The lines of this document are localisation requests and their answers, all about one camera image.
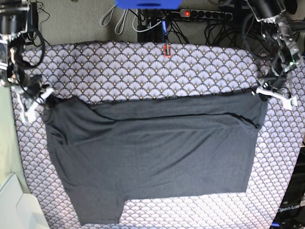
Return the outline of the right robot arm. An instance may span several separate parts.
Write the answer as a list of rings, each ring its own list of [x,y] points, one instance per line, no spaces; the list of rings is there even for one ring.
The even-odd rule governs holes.
[[[39,60],[31,64],[22,54],[28,45],[39,38]],[[53,89],[42,83],[40,74],[29,77],[25,72],[42,64],[47,42],[39,30],[38,3],[30,0],[2,0],[0,2],[0,85],[11,88],[20,106],[29,111],[45,105]]]

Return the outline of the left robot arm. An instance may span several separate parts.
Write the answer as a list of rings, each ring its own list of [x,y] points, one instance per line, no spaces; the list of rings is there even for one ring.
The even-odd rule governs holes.
[[[284,16],[285,6],[281,0],[247,0],[246,3],[251,13],[245,17],[241,28],[244,46],[254,58],[270,62],[269,70],[258,79],[253,94],[267,101],[286,88],[290,73],[301,65],[303,57]],[[265,56],[255,53],[247,40],[246,26],[251,18],[261,25],[261,36],[271,45],[271,51]]]

